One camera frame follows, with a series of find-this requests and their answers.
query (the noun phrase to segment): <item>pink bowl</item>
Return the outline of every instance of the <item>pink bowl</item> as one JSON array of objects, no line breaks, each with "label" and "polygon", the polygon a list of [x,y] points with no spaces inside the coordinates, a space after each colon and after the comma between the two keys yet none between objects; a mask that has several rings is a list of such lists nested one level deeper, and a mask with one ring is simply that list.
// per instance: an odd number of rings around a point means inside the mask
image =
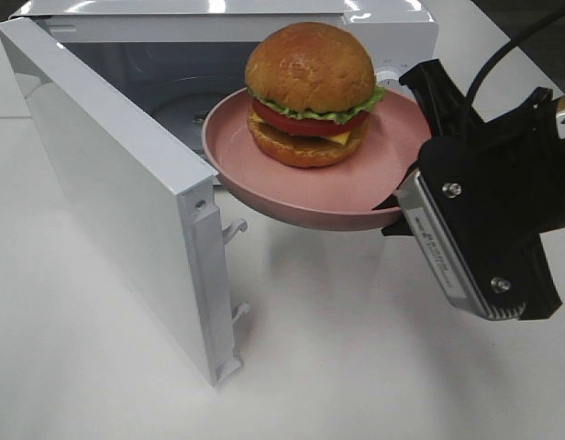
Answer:
[{"label": "pink bowl", "polygon": [[203,146],[222,184],[242,203],[292,225],[352,231],[387,226],[398,207],[372,211],[401,182],[429,137],[417,104],[388,91],[350,158],[325,168],[289,167],[262,153],[246,116],[251,97],[239,90],[216,105],[203,127]]}]

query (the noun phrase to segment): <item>screw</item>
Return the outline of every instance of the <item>screw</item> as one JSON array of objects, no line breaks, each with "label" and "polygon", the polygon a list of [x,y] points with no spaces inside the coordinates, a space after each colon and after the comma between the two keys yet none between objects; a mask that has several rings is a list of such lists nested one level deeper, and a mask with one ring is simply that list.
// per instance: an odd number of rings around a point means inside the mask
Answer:
[{"label": "screw", "polygon": [[193,116],[193,123],[197,124],[198,126],[202,126],[207,116],[209,115],[209,110],[205,110],[204,112],[195,113]]},{"label": "screw", "polygon": [[444,183],[444,186],[441,187],[441,191],[446,197],[453,199],[462,194],[462,185],[459,183]]},{"label": "screw", "polygon": [[511,290],[511,281],[501,277],[494,277],[491,280],[491,287],[495,293],[505,293]]}]

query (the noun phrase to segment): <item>top bun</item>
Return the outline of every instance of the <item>top bun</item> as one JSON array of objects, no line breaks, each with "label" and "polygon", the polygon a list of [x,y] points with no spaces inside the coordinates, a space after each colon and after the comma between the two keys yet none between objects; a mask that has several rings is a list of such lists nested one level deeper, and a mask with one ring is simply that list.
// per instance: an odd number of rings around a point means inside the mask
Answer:
[{"label": "top bun", "polygon": [[296,112],[343,112],[365,101],[376,83],[371,57],[345,30],[295,23],[270,34],[249,56],[246,85]]}]

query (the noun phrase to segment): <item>white table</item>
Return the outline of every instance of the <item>white table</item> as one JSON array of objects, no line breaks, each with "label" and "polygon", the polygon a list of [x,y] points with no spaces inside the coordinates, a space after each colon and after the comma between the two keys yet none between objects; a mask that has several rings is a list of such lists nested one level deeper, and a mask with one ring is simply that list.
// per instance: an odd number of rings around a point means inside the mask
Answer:
[{"label": "white table", "polygon": [[[462,90],[505,41],[470,2],[426,0]],[[538,86],[521,52],[485,118]],[[75,223],[0,46],[0,440],[565,439],[565,230],[544,237],[564,305],[490,323],[450,307],[412,238],[284,225],[225,192],[245,367],[211,389]]]}]

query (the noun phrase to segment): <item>microwave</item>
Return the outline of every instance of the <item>microwave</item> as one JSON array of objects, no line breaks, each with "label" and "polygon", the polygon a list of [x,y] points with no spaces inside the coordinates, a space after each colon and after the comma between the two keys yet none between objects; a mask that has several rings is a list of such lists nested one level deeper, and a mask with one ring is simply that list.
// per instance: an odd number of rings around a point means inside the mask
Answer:
[{"label": "microwave", "polygon": [[73,213],[142,293],[206,380],[242,363],[216,170],[201,128],[244,87],[254,47],[318,21],[355,35],[378,83],[432,58],[438,24],[414,0],[31,0],[0,39]]}]

